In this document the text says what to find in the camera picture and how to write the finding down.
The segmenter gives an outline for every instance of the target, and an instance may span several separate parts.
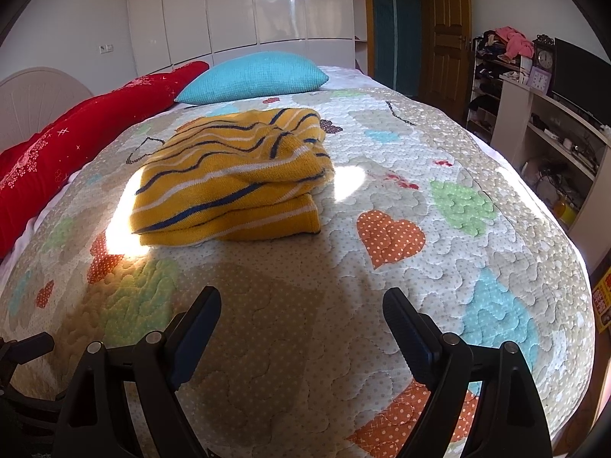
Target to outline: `turquoise pillow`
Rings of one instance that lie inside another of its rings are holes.
[[[260,52],[221,63],[195,78],[179,103],[209,105],[258,96],[306,93],[329,80],[311,60],[294,53]]]

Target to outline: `metal screw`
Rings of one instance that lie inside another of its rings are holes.
[[[505,342],[505,349],[509,351],[509,353],[517,353],[518,351],[520,351],[520,348],[513,341]]]
[[[460,338],[453,332],[446,332],[441,338],[451,346],[456,346],[460,342]]]
[[[149,332],[145,339],[149,344],[157,344],[161,341],[161,332],[159,332],[158,330]]]
[[[97,353],[102,349],[102,343],[100,341],[94,341],[87,347],[87,353],[91,353],[92,355]]]

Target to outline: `pink clothing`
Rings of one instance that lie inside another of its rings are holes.
[[[520,31],[516,31],[513,27],[501,27],[494,32],[497,33],[500,39],[507,43],[505,54],[499,56],[501,60],[506,57],[508,61],[511,61],[518,55],[525,56],[526,58],[533,58],[535,54],[535,45]]]

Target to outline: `yellow knit fabric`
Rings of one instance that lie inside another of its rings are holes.
[[[308,108],[189,122],[141,169],[131,229],[167,246],[319,232],[309,192],[333,176],[324,139]]]

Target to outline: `quilted blanket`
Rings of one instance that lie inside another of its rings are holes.
[[[335,179],[314,195],[320,234],[149,248],[127,232],[139,169],[176,128],[284,107],[318,111],[328,134]],[[392,458],[428,398],[381,312],[383,293],[396,286],[444,332],[471,344],[517,342],[555,435],[590,377],[590,290],[572,244],[515,177],[443,113],[389,90],[149,119],[83,169],[8,280],[1,334],[46,330],[56,340],[52,354],[20,367],[15,385],[52,397],[89,342],[130,344],[163,329],[210,284],[222,295],[221,319],[178,391],[204,447],[224,457]],[[478,391],[470,387],[448,456],[464,445]]]

